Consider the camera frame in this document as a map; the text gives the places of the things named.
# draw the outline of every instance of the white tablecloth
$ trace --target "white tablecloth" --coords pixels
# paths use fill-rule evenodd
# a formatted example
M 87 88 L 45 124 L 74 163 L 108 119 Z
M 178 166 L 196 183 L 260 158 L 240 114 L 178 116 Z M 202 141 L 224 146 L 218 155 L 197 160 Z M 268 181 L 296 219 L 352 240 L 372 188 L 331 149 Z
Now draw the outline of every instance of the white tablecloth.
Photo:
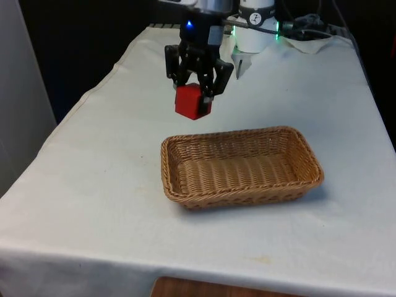
M 174 112 L 148 28 L 0 200 L 4 297 L 148 296 L 162 275 L 308 296 L 396 296 L 396 157 L 355 51 L 274 42 L 212 114 Z M 227 52 L 228 40 L 223 52 Z M 289 125 L 325 171 L 296 202 L 188 212 L 164 195 L 168 136 Z

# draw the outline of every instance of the wicker basket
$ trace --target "wicker basket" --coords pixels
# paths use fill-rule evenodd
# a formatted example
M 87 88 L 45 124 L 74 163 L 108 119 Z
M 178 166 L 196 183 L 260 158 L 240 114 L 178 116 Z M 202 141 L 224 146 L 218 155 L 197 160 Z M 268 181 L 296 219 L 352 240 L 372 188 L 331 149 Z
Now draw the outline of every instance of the wicker basket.
M 294 200 L 324 180 L 290 127 L 173 136 L 161 146 L 165 195 L 188 209 Z

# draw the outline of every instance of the red block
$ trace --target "red block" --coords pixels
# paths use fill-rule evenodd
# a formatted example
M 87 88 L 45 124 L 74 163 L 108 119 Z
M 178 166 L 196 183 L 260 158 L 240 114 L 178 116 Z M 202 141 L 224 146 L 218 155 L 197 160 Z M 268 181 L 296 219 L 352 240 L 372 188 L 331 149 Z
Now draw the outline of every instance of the red block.
M 208 115 L 212 103 L 203 104 L 198 84 L 183 85 L 176 89 L 176 112 L 189 119 L 199 119 Z

